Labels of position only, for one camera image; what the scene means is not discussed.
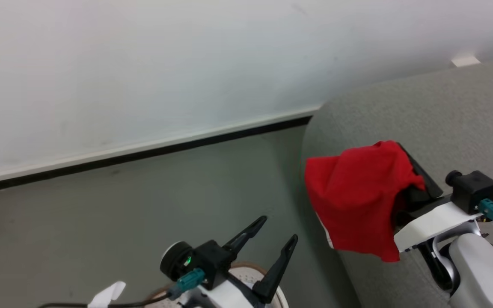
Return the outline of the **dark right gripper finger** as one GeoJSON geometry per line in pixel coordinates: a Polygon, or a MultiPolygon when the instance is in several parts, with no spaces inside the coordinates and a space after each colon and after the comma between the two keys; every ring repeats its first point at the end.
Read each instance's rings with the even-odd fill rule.
{"type": "Polygon", "coordinates": [[[426,191],[403,190],[395,198],[395,226],[405,226],[426,204],[426,191]]]}
{"type": "Polygon", "coordinates": [[[416,175],[419,175],[423,179],[424,189],[420,189],[414,186],[408,187],[404,191],[404,196],[406,201],[432,201],[435,200],[443,194],[442,189],[437,185],[437,183],[430,177],[430,175],[422,168],[422,166],[405,150],[401,143],[398,143],[403,152],[409,158],[409,162],[413,166],[413,171],[416,175]]]}

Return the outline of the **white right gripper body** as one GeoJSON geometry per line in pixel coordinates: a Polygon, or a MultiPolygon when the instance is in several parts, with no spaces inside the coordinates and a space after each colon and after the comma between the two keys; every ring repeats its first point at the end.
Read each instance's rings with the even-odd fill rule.
{"type": "Polygon", "coordinates": [[[412,249],[417,244],[452,230],[464,222],[476,220],[481,215],[481,213],[467,214],[459,206],[449,201],[406,224],[395,234],[395,244],[399,252],[402,253],[407,249],[412,249]]]}

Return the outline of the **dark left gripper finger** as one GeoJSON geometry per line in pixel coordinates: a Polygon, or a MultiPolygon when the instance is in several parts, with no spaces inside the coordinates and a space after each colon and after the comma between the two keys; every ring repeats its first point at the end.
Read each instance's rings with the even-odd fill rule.
{"type": "Polygon", "coordinates": [[[243,231],[239,232],[234,238],[229,240],[223,249],[229,251],[234,256],[237,256],[239,252],[244,248],[245,244],[256,236],[259,230],[264,226],[267,221],[267,216],[262,215],[247,226],[243,231]]]}
{"type": "Polygon", "coordinates": [[[276,294],[299,238],[294,234],[280,250],[279,258],[264,278],[253,285],[252,292],[261,303],[269,304],[276,294]]]}

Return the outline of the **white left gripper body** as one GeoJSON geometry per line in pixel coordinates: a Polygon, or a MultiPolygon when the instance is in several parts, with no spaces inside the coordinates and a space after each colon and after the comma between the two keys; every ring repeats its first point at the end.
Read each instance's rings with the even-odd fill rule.
{"type": "Polygon", "coordinates": [[[185,294],[187,308],[268,308],[265,303],[252,305],[247,297],[231,281],[226,281],[213,290],[201,285],[185,294]]]}

